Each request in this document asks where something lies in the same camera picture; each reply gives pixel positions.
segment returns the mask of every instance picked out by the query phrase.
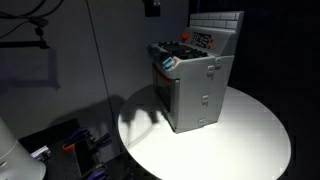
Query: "oven door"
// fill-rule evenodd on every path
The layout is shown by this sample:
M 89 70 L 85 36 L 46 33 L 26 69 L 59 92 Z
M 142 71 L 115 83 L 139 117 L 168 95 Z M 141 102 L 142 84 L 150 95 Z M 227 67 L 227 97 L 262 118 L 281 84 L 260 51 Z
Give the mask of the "oven door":
M 169 79 L 153 65 L 153 85 L 160 107 L 171 127 L 175 130 L 179 111 L 179 79 Z

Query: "black wall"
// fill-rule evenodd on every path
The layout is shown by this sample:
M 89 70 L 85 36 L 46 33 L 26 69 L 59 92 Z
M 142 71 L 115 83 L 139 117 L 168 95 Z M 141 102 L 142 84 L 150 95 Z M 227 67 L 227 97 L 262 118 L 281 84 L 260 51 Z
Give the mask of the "black wall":
M 284 179 L 320 179 L 320 6 L 302 0 L 190 0 L 189 12 L 245 11 L 229 86 L 255 97 L 286 127 Z

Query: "stove top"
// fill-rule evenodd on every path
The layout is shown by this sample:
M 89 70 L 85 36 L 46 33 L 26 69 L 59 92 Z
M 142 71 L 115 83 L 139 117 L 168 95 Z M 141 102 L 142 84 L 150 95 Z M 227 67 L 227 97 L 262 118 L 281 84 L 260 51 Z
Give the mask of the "stove top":
M 172 53 L 172 55 L 177 56 L 182 60 L 208 56 L 208 53 L 206 52 L 202 52 L 200 50 L 185 45 L 181 45 L 178 42 L 159 42 L 158 46 L 167 50 L 168 52 Z

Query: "table top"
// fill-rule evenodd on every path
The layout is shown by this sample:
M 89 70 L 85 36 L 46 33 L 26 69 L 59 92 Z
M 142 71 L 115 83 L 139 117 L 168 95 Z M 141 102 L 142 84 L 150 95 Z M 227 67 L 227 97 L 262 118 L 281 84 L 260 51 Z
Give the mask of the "table top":
M 264 105 L 228 87 L 217 123 L 176 134 L 161 115 L 152 86 L 132 95 L 118 119 L 130 155 L 160 179 L 271 180 L 287 168 L 291 145 Z

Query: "toy stove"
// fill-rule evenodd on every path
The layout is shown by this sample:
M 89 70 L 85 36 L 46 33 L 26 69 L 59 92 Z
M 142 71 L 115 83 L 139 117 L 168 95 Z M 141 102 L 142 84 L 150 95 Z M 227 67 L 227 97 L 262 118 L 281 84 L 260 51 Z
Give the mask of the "toy stove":
M 149 46 L 156 96 L 174 132 L 218 121 L 243 14 L 191 14 L 181 42 Z

